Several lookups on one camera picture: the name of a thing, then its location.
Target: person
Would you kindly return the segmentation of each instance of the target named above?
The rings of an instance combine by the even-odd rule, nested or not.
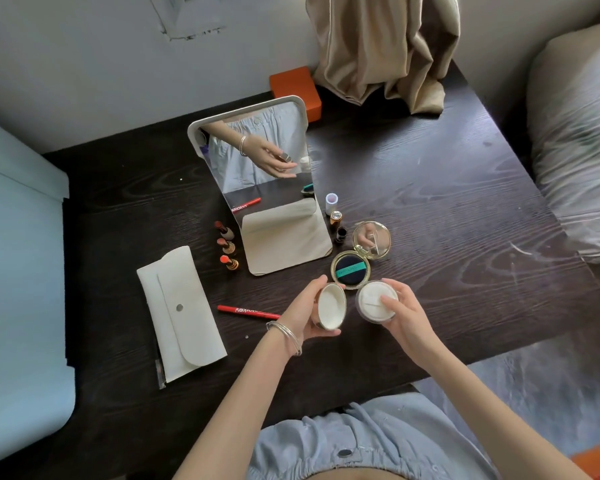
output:
[[[276,178],[294,178],[308,160],[306,125],[293,102],[201,128],[209,133],[205,159],[223,193]]]
[[[293,300],[278,322],[272,322],[283,327],[272,326],[264,334],[174,479],[589,478],[445,347],[407,285],[383,281],[399,297],[381,298],[395,312],[384,326],[405,354],[444,389],[493,466],[417,392],[352,403],[344,413],[286,420],[260,431],[297,346],[301,351],[305,340],[340,334],[322,330],[310,319],[315,298],[327,284],[326,276],[321,276]]]

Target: dark wooden table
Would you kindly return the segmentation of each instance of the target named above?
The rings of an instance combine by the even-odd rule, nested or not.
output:
[[[444,85],[439,118],[408,117],[403,102],[380,93],[355,107],[321,91],[323,117],[308,132],[319,201],[336,192],[346,226],[371,218],[391,229],[391,254],[372,277],[410,284],[466,363],[600,319],[597,282],[455,66]],[[0,478],[168,477],[240,373],[264,323],[218,315],[228,357],[158,390],[137,268],[188,245],[212,307],[279,313],[328,272],[331,258],[259,278],[219,265],[213,222],[230,213],[185,131],[210,113],[48,155],[71,182],[67,349],[77,406],[60,432],[0,462]],[[289,363],[267,424],[424,377],[352,304],[340,337],[308,342]]]

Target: reflected hand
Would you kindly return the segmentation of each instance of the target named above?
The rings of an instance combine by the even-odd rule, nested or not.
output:
[[[382,325],[391,332],[411,360],[427,370],[432,355],[445,346],[433,331],[427,314],[411,288],[395,280],[383,278],[383,281],[398,292],[399,299],[380,297],[384,306],[395,312],[393,318]]]
[[[323,274],[320,278],[311,281],[307,287],[296,296],[295,300],[278,319],[279,323],[285,325],[297,337],[300,345],[314,337],[336,337],[340,329],[324,330],[313,323],[310,319],[312,314],[317,313],[318,305],[315,300],[322,288],[327,285],[327,277]]]
[[[289,169],[295,168],[297,163],[286,163],[280,158],[283,151],[275,144],[256,135],[250,134],[244,140],[242,151],[261,170],[273,177],[295,178],[295,173],[288,173]]]

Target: silver bangle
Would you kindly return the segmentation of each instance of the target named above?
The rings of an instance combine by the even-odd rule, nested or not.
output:
[[[284,335],[287,336],[287,338],[289,338],[293,342],[293,344],[296,346],[296,357],[300,357],[300,355],[302,355],[302,347],[300,346],[300,342],[298,341],[295,334],[288,329],[288,327],[276,321],[267,322],[267,330],[271,330],[271,327],[275,327],[278,330],[280,330]]]
[[[247,135],[244,135],[242,138],[240,138],[240,146],[238,147],[238,151],[240,152],[240,154],[241,154],[243,157],[247,156],[247,153],[244,153],[244,152],[242,151],[242,147],[243,147],[243,145],[244,145],[244,140],[246,140],[246,139],[247,139]]]

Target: red eyeliner pencil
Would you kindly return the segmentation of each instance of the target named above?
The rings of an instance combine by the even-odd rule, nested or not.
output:
[[[246,308],[236,308],[235,306],[218,305],[219,312],[235,313],[237,315],[248,315],[250,317],[265,318],[267,320],[277,320],[280,315],[275,313],[257,312],[256,310],[247,310]]]
[[[242,205],[239,205],[238,207],[232,208],[231,211],[235,214],[236,212],[238,212],[238,210],[246,209],[248,206],[258,203],[261,200],[262,199],[260,197],[255,198],[253,200],[248,201],[247,203],[243,203]]]

